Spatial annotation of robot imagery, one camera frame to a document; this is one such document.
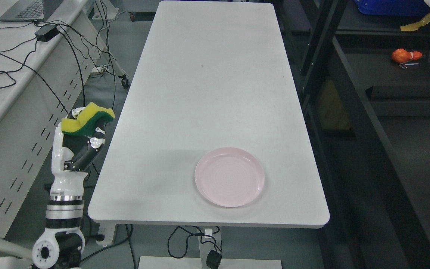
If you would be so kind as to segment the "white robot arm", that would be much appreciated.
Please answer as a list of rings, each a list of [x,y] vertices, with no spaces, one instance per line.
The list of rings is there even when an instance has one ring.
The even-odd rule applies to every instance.
[[[84,201],[51,200],[46,208],[46,227],[32,249],[0,238],[0,252],[12,256],[0,262],[7,268],[24,263],[31,269],[79,269],[85,250],[85,237],[80,230]]]

